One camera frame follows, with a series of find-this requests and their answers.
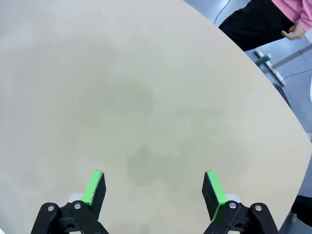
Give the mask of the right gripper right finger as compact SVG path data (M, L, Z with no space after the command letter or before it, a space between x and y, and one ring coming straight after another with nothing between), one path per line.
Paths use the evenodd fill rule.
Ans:
M244 206L236 196L225 194L214 171L204 174L202 194L210 217L206 234L277 234L278 228L264 203Z

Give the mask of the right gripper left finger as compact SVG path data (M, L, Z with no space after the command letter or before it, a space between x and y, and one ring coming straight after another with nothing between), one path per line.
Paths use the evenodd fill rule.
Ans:
M63 207L56 203L44 203L32 227L32 234L106 234L98 221L105 198L104 172L94 170L81 198L67 202Z

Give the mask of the person's left hand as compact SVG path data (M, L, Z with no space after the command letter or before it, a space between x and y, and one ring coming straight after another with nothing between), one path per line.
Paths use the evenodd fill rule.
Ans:
M296 23L288 29L288 32L282 30L281 34L289 40L295 40L302 39L306 34L306 31L300 26L300 24Z

